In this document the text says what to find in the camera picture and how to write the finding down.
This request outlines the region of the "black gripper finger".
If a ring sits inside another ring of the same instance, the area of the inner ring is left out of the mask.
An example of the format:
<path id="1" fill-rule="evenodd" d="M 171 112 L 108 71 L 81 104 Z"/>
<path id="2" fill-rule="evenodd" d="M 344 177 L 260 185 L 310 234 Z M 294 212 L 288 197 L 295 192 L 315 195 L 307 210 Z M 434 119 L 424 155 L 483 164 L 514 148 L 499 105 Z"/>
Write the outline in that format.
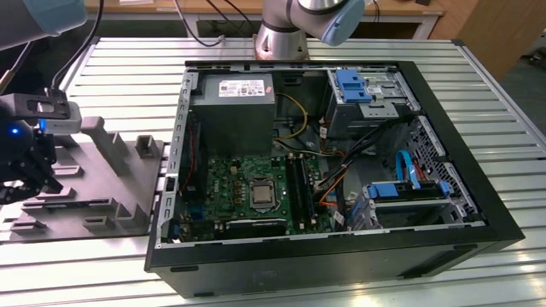
<path id="1" fill-rule="evenodd" d="M 35 140 L 27 153 L 27 179 L 47 194 L 59 194 L 61 183 L 53 178 L 52 165 L 56 163 L 53 137 L 48 134 L 35 134 Z"/>
<path id="2" fill-rule="evenodd" d="M 24 180 L 16 187 L 1 184 L 1 204 L 9 205 L 15 202 L 24 201 L 33 198 L 40 192 L 41 185 L 28 180 Z"/>

